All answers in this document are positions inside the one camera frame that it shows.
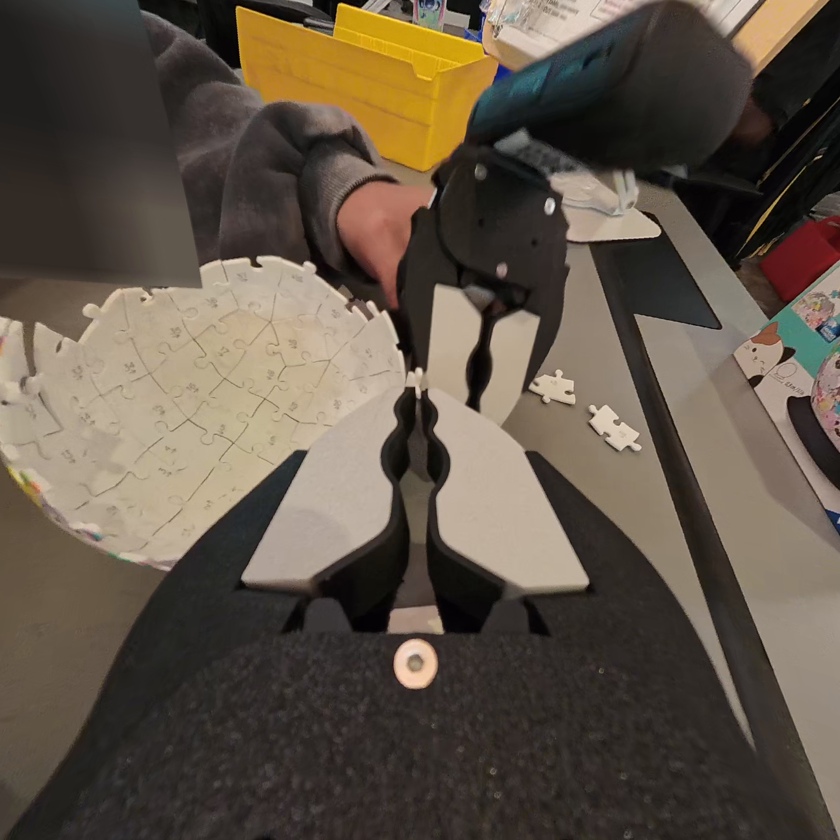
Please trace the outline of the clear acrylic sign holder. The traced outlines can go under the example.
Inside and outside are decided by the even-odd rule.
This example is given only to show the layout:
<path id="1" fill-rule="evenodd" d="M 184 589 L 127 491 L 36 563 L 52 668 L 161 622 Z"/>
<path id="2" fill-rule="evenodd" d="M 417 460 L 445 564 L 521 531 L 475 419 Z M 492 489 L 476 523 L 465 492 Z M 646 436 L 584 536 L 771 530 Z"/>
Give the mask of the clear acrylic sign holder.
<path id="1" fill-rule="evenodd" d="M 638 187 L 632 170 L 609 171 L 605 177 L 586 169 L 553 174 L 549 183 L 564 208 L 619 217 L 635 209 Z"/>

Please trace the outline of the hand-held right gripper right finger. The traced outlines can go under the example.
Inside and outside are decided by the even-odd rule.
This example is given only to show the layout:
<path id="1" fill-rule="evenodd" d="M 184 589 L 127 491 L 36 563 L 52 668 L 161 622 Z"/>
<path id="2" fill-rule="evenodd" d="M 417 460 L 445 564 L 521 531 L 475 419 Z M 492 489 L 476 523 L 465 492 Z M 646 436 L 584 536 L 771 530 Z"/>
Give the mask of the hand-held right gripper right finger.
<path id="1" fill-rule="evenodd" d="M 480 628 L 499 603 L 585 592 L 590 578 L 527 451 L 438 388 L 422 410 L 427 569 L 444 613 Z"/>

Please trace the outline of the black mat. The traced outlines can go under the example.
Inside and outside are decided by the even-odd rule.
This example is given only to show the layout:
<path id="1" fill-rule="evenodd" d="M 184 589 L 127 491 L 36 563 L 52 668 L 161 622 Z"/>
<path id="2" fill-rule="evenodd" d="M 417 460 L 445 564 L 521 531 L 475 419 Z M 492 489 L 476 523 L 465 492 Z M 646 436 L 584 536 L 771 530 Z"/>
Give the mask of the black mat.
<path id="1" fill-rule="evenodd" d="M 644 215 L 659 226 L 657 236 L 609 244 L 626 304 L 637 316 L 720 330 L 721 322 L 673 241 L 655 215 Z"/>

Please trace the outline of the white paper sign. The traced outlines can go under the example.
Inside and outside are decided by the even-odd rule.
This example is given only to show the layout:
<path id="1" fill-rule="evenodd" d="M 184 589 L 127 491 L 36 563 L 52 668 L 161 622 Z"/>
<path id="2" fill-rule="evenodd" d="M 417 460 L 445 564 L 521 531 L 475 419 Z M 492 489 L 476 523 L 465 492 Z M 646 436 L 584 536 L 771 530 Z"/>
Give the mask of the white paper sign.
<path id="1" fill-rule="evenodd" d="M 485 51 L 509 70 L 549 56 L 646 1 L 494 1 L 481 30 Z"/>

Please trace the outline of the colourful puzzle box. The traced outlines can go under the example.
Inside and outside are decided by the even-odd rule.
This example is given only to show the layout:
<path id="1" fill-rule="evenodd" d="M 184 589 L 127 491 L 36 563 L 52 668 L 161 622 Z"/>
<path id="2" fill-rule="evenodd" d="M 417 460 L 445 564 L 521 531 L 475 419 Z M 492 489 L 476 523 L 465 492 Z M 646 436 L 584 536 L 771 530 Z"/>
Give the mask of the colourful puzzle box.
<path id="1" fill-rule="evenodd" d="M 839 265 L 733 359 L 839 530 Z"/>

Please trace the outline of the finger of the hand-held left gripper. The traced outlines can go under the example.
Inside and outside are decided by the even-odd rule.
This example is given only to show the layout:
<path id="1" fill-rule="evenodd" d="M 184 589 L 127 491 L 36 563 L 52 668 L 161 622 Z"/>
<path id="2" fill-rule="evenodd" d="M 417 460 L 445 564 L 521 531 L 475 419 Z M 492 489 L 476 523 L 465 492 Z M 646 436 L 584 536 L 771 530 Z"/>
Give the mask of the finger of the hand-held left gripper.
<path id="1" fill-rule="evenodd" d="M 503 425 L 527 383 L 528 368 L 540 318 L 530 312 L 499 316 L 489 333 L 489 379 L 479 394 L 478 410 Z"/>
<path id="2" fill-rule="evenodd" d="M 456 401 L 479 407 L 477 373 L 471 360 L 480 346 L 490 290 L 437 284 L 434 288 L 425 383 Z"/>

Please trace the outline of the large yellow plastic bin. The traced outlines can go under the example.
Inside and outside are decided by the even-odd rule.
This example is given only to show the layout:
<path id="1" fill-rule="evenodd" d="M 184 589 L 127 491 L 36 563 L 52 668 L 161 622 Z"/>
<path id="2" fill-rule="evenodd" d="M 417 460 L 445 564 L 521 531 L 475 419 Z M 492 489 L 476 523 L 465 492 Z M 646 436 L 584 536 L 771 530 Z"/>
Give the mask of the large yellow plastic bin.
<path id="1" fill-rule="evenodd" d="M 475 41 L 341 4 L 326 35 L 236 9 L 245 83 L 351 115 L 388 161 L 428 172 L 465 138 L 498 63 Z"/>

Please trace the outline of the person's left hand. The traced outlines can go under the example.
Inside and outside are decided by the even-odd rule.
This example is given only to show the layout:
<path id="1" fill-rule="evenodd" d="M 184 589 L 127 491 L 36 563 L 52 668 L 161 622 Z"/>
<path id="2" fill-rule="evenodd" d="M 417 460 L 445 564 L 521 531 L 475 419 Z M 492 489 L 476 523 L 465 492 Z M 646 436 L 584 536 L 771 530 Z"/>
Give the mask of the person's left hand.
<path id="1" fill-rule="evenodd" d="M 375 281 L 390 309 L 397 309 L 397 271 L 412 234 L 412 218 L 434 197 L 431 185 L 368 182 L 339 208 L 339 240 L 353 262 Z"/>

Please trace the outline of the red box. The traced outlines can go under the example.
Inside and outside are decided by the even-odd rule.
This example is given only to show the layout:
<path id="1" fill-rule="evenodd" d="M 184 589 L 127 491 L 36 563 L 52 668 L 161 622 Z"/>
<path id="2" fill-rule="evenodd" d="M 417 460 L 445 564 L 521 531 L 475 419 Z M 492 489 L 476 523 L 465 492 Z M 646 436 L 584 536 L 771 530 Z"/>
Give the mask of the red box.
<path id="1" fill-rule="evenodd" d="M 809 220 L 761 260 L 759 268 L 784 304 L 839 260 L 839 216 Z"/>

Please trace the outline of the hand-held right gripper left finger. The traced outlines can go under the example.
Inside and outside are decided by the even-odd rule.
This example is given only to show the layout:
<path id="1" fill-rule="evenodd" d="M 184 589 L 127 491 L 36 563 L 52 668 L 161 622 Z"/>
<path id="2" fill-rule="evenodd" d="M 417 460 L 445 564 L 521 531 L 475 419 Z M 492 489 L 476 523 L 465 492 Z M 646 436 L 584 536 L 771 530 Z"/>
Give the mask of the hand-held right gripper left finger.
<path id="1" fill-rule="evenodd" d="M 414 389 L 390 389 L 310 446 L 241 575 L 249 591 L 338 603 L 353 630 L 385 632 L 410 559 L 401 481 Z"/>

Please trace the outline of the colourful puzzle ball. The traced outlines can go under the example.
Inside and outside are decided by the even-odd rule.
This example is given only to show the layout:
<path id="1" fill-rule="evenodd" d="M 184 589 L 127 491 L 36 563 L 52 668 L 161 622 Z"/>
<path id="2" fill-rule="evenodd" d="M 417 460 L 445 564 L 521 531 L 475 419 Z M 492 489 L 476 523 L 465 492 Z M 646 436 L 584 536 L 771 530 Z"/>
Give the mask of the colourful puzzle ball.
<path id="1" fill-rule="evenodd" d="M 168 571 L 297 450 L 406 381 L 389 314 L 313 264 L 217 260 L 120 288 L 78 340 L 2 318 L 2 463 L 59 528 Z"/>

